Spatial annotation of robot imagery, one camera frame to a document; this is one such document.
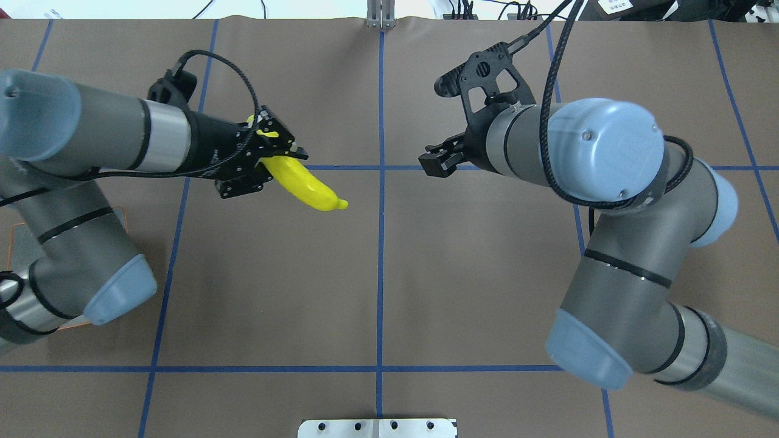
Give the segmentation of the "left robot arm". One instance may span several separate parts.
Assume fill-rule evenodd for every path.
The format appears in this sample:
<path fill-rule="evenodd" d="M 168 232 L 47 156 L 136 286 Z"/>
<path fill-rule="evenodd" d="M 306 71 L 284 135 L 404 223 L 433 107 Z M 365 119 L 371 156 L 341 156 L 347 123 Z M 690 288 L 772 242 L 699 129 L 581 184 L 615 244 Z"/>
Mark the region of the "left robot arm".
<path fill-rule="evenodd" d="M 136 98 L 2 70 L 2 205 L 19 211 L 42 251 L 2 273 L 3 354 L 79 317 L 114 321 L 158 290 L 98 178 L 206 178 L 229 198 L 272 179 L 262 158 L 308 157 L 267 107 L 254 132 L 192 111 L 196 86 L 176 68 Z"/>

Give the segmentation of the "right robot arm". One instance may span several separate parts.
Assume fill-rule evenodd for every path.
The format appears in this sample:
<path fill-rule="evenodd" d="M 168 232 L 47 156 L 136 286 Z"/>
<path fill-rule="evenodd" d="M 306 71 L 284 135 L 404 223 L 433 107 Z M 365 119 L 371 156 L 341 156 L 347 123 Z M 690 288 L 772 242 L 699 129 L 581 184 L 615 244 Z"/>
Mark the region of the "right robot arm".
<path fill-rule="evenodd" d="M 551 175 L 601 208 L 546 351 L 557 366 L 604 390 L 633 374 L 698 391 L 777 420 L 777 348 L 673 304 L 668 295 L 691 248 L 732 226 L 738 196 L 705 161 L 671 146 L 636 103 L 553 103 Z"/>

